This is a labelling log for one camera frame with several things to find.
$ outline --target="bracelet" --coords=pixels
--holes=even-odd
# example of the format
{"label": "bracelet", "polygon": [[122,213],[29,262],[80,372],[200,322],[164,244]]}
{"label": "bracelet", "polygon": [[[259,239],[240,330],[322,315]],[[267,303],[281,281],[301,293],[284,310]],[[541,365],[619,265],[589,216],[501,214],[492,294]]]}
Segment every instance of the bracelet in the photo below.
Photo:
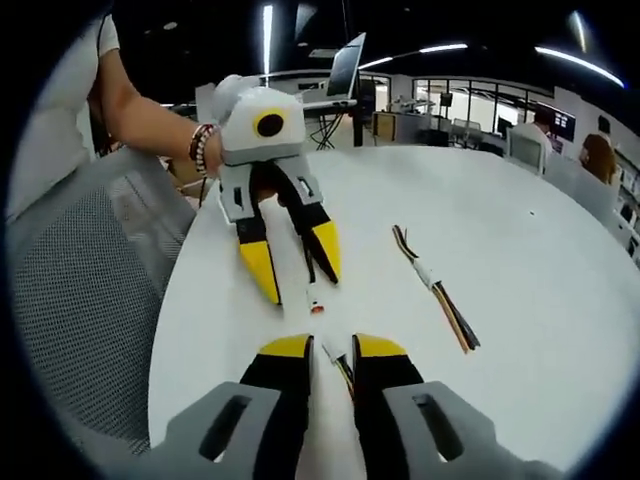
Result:
{"label": "bracelet", "polygon": [[204,162],[204,146],[207,140],[219,130],[219,127],[204,124],[196,128],[191,137],[191,145],[189,145],[189,158],[196,164],[196,170],[203,177],[207,175],[207,166]]}

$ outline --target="person with brown hair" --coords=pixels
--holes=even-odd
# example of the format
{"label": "person with brown hair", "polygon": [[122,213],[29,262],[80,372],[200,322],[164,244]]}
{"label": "person with brown hair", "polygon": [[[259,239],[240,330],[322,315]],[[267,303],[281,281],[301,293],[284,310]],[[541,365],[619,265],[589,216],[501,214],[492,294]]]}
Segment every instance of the person with brown hair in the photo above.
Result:
{"label": "person with brown hair", "polygon": [[611,184],[613,174],[616,172],[616,156],[609,135],[611,135],[611,124],[608,119],[600,115],[598,132],[587,135],[580,152],[580,161],[585,170],[607,185]]}

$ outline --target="fluorescent light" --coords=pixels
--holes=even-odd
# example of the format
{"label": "fluorescent light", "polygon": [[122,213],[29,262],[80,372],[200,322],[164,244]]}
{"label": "fluorescent light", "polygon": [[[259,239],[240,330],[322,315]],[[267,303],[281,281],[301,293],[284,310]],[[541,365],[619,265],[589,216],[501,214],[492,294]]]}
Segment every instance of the fluorescent light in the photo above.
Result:
{"label": "fluorescent light", "polygon": [[381,58],[380,60],[374,60],[373,62],[369,62],[369,63],[365,63],[364,65],[360,65],[358,68],[367,68],[367,67],[373,67],[374,65],[380,65],[381,63],[387,63],[390,62],[391,60],[393,60],[393,57],[384,57]]}
{"label": "fluorescent light", "polygon": [[568,53],[552,50],[551,48],[536,47],[536,52],[542,53],[544,55],[550,55],[552,57],[558,57],[558,58],[561,58],[562,60],[567,60],[568,62],[577,63],[582,67],[588,68],[592,72],[599,73],[603,77],[608,78],[613,83],[617,83],[622,88],[624,88],[624,83],[622,83],[622,80],[620,80],[618,77],[616,77],[610,72],[607,72],[604,68],[598,67],[597,65],[594,65],[593,63],[589,63],[586,60],[582,60],[581,58],[574,57],[573,55],[569,55]]}
{"label": "fluorescent light", "polygon": [[271,26],[273,23],[273,5],[262,9],[262,64],[266,75],[271,73]]}
{"label": "fluorescent light", "polygon": [[576,20],[576,27],[578,28],[578,38],[580,40],[580,47],[584,53],[587,53],[587,42],[584,39],[584,28],[582,27],[582,19],[580,18],[580,14],[575,12],[573,14],[573,18]]}
{"label": "fluorescent light", "polygon": [[427,47],[420,50],[420,53],[443,52],[445,50],[463,50],[467,48],[466,43],[454,43],[452,45],[439,45],[437,47]]}

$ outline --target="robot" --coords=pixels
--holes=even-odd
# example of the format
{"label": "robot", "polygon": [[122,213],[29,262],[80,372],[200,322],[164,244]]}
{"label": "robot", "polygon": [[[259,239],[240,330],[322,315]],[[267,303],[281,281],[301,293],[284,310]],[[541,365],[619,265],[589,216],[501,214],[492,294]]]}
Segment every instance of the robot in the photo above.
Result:
{"label": "robot", "polygon": [[340,279],[337,229],[322,207],[318,181],[303,153],[302,104],[261,87],[255,77],[231,75],[213,92],[212,115],[221,127],[222,208],[235,224],[240,254],[267,298],[282,299],[257,193],[269,189],[287,208],[304,249],[334,284]]}

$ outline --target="white shirt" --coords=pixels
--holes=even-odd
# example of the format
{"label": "white shirt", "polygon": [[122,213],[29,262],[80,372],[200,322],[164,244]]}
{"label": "white shirt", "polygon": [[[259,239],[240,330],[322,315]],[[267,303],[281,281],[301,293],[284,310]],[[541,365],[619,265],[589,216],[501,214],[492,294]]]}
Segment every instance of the white shirt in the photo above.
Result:
{"label": "white shirt", "polygon": [[549,155],[553,151],[551,140],[535,123],[519,123],[511,129],[517,135],[529,138],[542,146],[543,166],[546,166]]}
{"label": "white shirt", "polygon": [[77,127],[93,87],[100,56],[119,48],[111,16],[92,22],[69,48],[52,73],[23,132],[11,172],[5,220],[11,221],[51,187],[89,161]]}

